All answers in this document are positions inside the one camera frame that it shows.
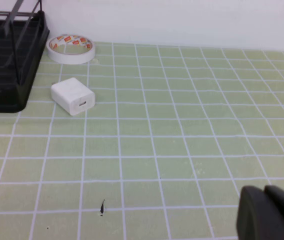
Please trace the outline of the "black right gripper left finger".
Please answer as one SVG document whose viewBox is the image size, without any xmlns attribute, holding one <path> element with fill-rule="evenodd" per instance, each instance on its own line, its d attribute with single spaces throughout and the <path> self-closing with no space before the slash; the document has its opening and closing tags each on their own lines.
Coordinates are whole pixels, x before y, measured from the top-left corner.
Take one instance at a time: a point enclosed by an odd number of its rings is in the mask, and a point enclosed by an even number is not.
<svg viewBox="0 0 284 240">
<path fill-rule="evenodd" d="M 241 189 L 236 219 L 240 240 L 284 240 L 284 218 L 264 189 Z"/>
</svg>

